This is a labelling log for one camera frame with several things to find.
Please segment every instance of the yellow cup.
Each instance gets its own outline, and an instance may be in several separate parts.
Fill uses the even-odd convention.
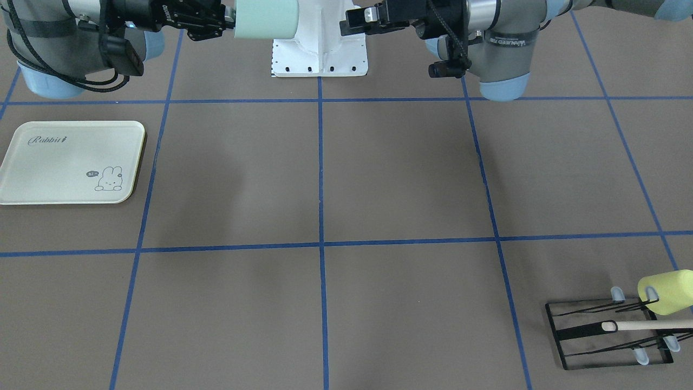
[[[657,314],[666,316],[693,306],[693,271],[689,269],[660,273],[640,279],[638,293],[643,301],[647,300],[645,289],[648,286],[654,287],[659,295],[659,302],[647,305],[648,309]]]

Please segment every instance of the white mounting bracket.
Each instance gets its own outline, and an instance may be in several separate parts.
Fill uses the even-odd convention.
[[[351,0],[299,0],[296,35],[273,42],[272,76],[365,76],[366,35],[342,37],[340,32],[340,20],[355,8]]]

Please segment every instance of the white tray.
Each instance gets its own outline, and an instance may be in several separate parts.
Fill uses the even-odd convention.
[[[0,166],[0,204],[120,203],[144,143],[136,121],[28,122]]]

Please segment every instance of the light blue joint cap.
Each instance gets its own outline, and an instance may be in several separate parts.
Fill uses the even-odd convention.
[[[161,31],[158,33],[145,31],[144,44],[147,46],[147,53],[144,55],[145,61],[159,57],[161,53],[164,52],[164,47],[166,47],[164,43],[164,33]]]
[[[50,74],[31,69],[17,61],[27,88],[38,96],[47,99],[70,99],[79,96],[84,90]]]
[[[511,101],[522,96],[527,88],[529,73],[509,80],[479,83],[481,95],[492,101]]]
[[[438,40],[439,40],[439,39],[440,39],[440,37],[438,37],[438,38],[431,38],[431,39],[429,39],[429,40],[426,40],[426,48],[427,48],[428,51],[430,51],[434,56],[438,57],[439,60],[442,60],[442,58],[440,58],[440,54],[438,53]]]
[[[664,0],[654,18],[680,22],[693,15],[693,0]]]
[[[546,19],[543,23],[550,21],[551,19],[557,17],[559,13],[564,9],[564,0],[546,0]]]

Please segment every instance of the cartoon bunny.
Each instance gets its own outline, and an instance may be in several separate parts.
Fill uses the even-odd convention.
[[[96,191],[120,191],[123,189],[123,168],[106,167],[103,174],[98,179],[98,186],[94,188]]]

